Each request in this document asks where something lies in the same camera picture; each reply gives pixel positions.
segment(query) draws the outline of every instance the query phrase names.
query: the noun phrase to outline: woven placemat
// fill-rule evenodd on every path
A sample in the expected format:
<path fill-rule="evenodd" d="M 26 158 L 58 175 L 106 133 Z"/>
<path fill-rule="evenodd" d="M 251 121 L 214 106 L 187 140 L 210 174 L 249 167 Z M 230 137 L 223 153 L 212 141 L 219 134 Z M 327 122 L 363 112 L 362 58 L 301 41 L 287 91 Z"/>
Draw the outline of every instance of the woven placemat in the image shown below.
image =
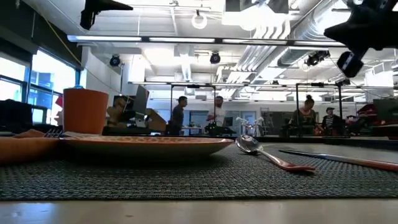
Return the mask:
<path fill-rule="evenodd" d="M 317 168 L 293 174 L 230 146 L 202 161 L 87 164 L 45 161 L 0 167 L 0 200 L 209 200 L 395 198 L 398 174 L 278 152 Z"/>

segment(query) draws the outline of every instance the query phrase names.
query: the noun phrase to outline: orange plate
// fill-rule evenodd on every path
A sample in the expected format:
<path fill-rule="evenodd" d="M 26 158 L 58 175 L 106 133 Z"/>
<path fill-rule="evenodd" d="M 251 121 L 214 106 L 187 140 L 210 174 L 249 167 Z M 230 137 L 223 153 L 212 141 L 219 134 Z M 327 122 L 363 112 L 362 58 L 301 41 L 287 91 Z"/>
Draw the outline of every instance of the orange plate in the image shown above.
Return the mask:
<path fill-rule="evenodd" d="M 218 152 L 233 140 L 218 138 L 181 138 L 157 136 L 82 136 L 63 138 L 62 142 L 80 152 L 132 156 L 148 159 L 196 158 Z"/>

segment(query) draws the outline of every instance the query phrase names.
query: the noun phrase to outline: knife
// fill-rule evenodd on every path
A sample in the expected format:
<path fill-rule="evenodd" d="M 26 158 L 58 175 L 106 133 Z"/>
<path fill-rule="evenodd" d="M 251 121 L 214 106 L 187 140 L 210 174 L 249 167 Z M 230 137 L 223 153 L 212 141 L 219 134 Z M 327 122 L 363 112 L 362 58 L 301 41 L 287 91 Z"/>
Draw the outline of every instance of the knife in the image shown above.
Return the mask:
<path fill-rule="evenodd" d="M 370 159 L 357 159 L 352 157 L 346 156 L 336 156 L 331 154 L 325 153 L 314 153 L 314 152 L 301 152 L 296 150 L 279 150 L 280 152 L 301 155 L 301 156 L 310 156 L 319 159 L 327 159 L 331 161 L 338 161 L 338 162 L 346 162 L 350 164 L 356 164 L 360 166 L 372 167 L 376 169 L 382 170 L 389 170 L 389 171 L 398 171 L 398 164 L 393 162 L 384 162 L 384 161 L 376 161 Z"/>

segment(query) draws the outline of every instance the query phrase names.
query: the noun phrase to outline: orange cup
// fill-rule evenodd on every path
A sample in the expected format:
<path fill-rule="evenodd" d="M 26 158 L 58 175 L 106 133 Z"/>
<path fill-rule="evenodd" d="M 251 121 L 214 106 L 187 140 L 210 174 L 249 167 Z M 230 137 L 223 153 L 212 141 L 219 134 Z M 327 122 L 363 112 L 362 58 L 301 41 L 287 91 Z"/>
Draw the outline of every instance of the orange cup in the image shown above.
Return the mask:
<path fill-rule="evenodd" d="M 108 97 L 108 94 L 94 90 L 63 90 L 63 130 L 102 134 Z"/>

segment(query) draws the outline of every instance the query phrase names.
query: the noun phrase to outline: silver spoon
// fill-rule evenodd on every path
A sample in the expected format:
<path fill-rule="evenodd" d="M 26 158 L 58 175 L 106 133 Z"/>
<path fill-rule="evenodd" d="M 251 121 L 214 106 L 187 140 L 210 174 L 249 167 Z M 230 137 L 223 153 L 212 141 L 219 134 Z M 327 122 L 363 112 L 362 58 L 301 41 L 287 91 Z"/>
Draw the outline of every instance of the silver spoon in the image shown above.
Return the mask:
<path fill-rule="evenodd" d="M 242 135 L 235 139 L 235 143 L 238 146 L 239 150 L 245 152 L 250 155 L 256 155 L 261 153 L 265 155 L 268 159 L 271 160 L 273 164 L 277 167 L 286 170 L 286 171 L 303 171 L 303 170 L 315 170 L 314 167 L 311 166 L 297 166 L 295 164 L 291 164 L 289 162 L 283 161 L 278 157 L 275 157 L 268 152 L 264 152 L 264 148 L 262 145 L 253 137 L 248 135 Z"/>

